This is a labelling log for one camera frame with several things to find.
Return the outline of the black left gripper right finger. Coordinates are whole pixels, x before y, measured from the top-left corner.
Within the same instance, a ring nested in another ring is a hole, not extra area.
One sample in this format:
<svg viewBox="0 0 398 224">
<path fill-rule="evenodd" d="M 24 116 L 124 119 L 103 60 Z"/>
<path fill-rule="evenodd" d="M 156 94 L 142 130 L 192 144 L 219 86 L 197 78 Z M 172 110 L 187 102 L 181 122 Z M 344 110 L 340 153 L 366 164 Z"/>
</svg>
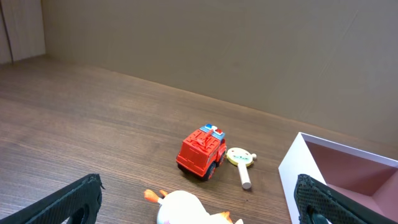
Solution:
<svg viewBox="0 0 398 224">
<path fill-rule="evenodd" d="M 294 199 L 300 224 L 397 224 L 307 174 L 298 175 Z"/>
</svg>

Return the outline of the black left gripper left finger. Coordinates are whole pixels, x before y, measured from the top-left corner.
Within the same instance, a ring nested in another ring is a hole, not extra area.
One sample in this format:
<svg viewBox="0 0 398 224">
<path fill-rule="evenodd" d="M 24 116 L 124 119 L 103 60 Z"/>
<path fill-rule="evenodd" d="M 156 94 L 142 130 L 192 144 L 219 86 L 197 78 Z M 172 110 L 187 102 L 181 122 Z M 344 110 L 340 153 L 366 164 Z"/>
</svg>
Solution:
<svg viewBox="0 0 398 224">
<path fill-rule="evenodd" d="M 1 219 L 1 224 L 95 224 L 103 189 L 100 175 L 88 174 Z"/>
</svg>

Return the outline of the white pink plush duck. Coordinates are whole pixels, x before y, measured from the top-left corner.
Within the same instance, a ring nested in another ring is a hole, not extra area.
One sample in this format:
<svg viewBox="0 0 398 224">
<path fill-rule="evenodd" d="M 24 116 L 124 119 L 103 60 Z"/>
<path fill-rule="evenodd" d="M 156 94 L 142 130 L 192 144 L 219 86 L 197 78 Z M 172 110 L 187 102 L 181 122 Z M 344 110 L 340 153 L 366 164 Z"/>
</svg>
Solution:
<svg viewBox="0 0 398 224">
<path fill-rule="evenodd" d="M 157 224 L 233 224 L 229 212 L 209 214 L 197 196 L 184 190 L 167 193 L 159 190 L 161 198 L 154 191 L 146 189 L 144 198 L 158 203 Z"/>
</svg>

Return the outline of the red toy fire truck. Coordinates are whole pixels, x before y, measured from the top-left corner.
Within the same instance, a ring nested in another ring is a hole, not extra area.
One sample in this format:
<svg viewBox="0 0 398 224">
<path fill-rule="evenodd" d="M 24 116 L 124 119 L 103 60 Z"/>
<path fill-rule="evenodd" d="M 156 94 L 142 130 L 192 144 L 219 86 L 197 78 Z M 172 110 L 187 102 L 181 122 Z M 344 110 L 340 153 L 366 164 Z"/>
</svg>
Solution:
<svg viewBox="0 0 398 224">
<path fill-rule="evenodd" d="M 182 141 L 176 157 L 178 168 L 209 180 L 224 161 L 227 151 L 225 133 L 212 124 L 206 124 Z"/>
</svg>

